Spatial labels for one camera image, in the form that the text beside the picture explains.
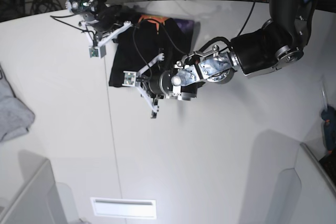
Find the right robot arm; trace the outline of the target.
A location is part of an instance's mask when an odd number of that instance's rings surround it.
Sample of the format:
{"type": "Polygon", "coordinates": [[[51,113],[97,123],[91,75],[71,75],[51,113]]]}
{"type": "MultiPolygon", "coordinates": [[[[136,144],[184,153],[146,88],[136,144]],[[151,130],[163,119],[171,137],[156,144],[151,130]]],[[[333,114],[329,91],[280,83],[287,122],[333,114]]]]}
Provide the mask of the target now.
{"type": "Polygon", "coordinates": [[[118,43],[119,35],[112,33],[121,33],[125,22],[134,23],[135,11],[122,4],[109,5],[107,0],[67,0],[66,7],[71,16],[81,17],[76,28],[88,35],[93,46],[105,41],[118,43]]]}

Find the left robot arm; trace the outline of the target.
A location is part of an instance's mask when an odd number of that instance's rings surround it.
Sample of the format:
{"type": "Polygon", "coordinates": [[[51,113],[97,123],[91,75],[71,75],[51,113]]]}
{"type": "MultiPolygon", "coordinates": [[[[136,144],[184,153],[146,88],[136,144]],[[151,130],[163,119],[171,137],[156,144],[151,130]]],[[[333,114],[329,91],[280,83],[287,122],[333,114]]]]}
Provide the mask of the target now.
{"type": "Polygon", "coordinates": [[[213,39],[201,50],[184,54],[168,69],[145,78],[147,70],[164,60],[159,54],[131,75],[130,84],[145,98],[155,118],[160,99],[189,101],[204,83],[227,83],[237,70],[248,77],[277,71],[302,58],[316,4],[317,0],[269,0],[270,18],[260,29],[221,38],[226,45],[223,50],[213,39]]]}

